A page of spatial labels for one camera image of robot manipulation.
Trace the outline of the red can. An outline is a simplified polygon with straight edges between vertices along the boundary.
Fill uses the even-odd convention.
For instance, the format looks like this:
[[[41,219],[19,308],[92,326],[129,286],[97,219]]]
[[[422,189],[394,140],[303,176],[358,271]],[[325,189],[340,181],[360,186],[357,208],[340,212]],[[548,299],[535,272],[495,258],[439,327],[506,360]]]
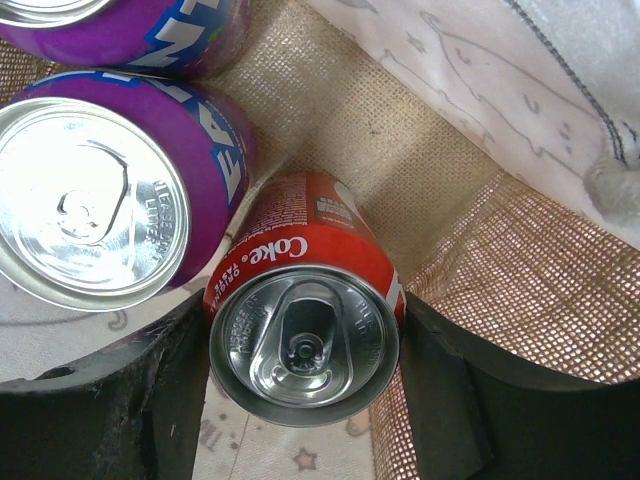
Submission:
[[[366,409],[399,359],[399,274],[336,178],[260,190],[204,294],[214,378],[238,406],[289,427]]]

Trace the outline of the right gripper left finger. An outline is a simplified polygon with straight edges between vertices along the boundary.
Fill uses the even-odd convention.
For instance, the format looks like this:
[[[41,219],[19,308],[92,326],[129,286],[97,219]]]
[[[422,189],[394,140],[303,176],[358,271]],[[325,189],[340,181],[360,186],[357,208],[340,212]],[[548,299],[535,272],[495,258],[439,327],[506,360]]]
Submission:
[[[2,383],[2,478],[191,478],[209,375],[202,300],[33,380]]]

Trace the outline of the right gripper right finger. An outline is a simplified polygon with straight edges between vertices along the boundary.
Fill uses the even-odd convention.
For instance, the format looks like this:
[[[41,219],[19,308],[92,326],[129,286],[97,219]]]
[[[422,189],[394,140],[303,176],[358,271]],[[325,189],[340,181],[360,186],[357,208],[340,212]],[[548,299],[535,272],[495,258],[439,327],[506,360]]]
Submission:
[[[637,380],[542,367],[407,302],[400,367],[420,478],[638,478]]]

